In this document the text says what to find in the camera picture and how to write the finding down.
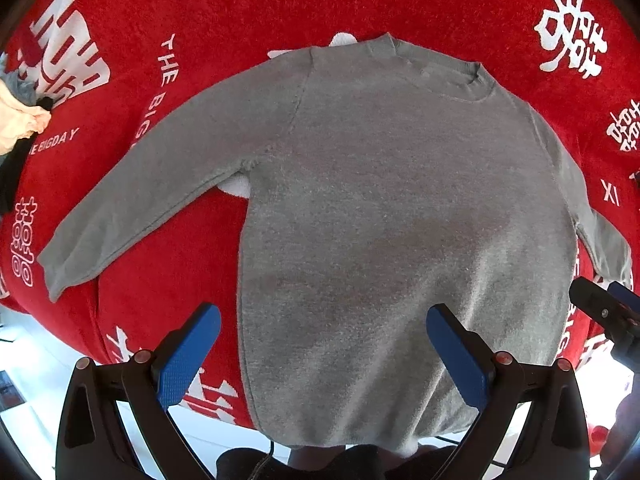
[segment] black cloth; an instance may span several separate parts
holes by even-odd
[[[386,473],[382,471],[376,446],[351,447],[320,471],[293,469],[271,456],[255,480],[430,480],[455,449],[455,446],[434,449]],[[216,462],[216,479],[245,480],[266,456],[249,448],[225,451]]]
[[[50,112],[53,108],[53,99],[43,97],[36,104]],[[0,215],[14,210],[15,194],[20,184],[22,168],[36,137],[37,134],[33,134],[28,139],[18,139],[0,166]]]

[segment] white cloth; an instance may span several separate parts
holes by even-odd
[[[40,106],[25,106],[0,80],[0,155],[9,153],[18,139],[41,134],[49,125],[51,113]]]

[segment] gray sweater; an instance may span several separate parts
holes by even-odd
[[[40,254],[52,300],[238,171],[242,379],[255,427],[284,445],[410,455],[475,416],[428,341],[431,305],[548,364],[576,235],[597,273],[630,277],[539,114],[479,63],[385,35],[277,57],[162,120]]]

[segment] red object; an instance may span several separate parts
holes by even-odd
[[[607,437],[609,436],[609,428],[604,426],[590,426],[589,429],[589,451],[591,456],[600,454],[600,451],[604,447]]]
[[[553,39],[543,41],[535,27],[567,4],[574,8],[559,23],[575,27],[545,50],[541,41],[549,48]],[[552,37],[556,22],[547,30]],[[636,150],[620,151],[617,140],[620,134],[623,141],[621,128],[630,134],[625,120],[632,100],[640,100],[640,45],[609,0],[581,0],[579,8],[578,0],[38,0],[8,44],[8,68],[22,66],[39,78],[38,91],[65,101],[28,158],[17,194],[21,206],[2,219],[5,304],[33,314],[96,360],[115,362],[155,346],[200,301],[215,303],[223,331],[190,388],[189,406],[252,428],[236,325],[247,200],[210,190],[55,304],[33,256],[131,145],[153,135],[175,107],[267,60],[268,51],[325,46],[338,32],[358,40],[390,32],[480,60],[545,116],[581,165],[593,206],[640,252],[639,193],[628,178],[640,159]],[[600,33],[606,47],[597,41]],[[557,56],[555,69],[540,69]],[[599,75],[588,75],[595,68],[584,65],[587,59]],[[570,60],[579,62],[570,68]],[[584,250],[578,259],[578,273],[592,278]],[[575,366],[589,328],[579,311],[571,316],[560,355]]]

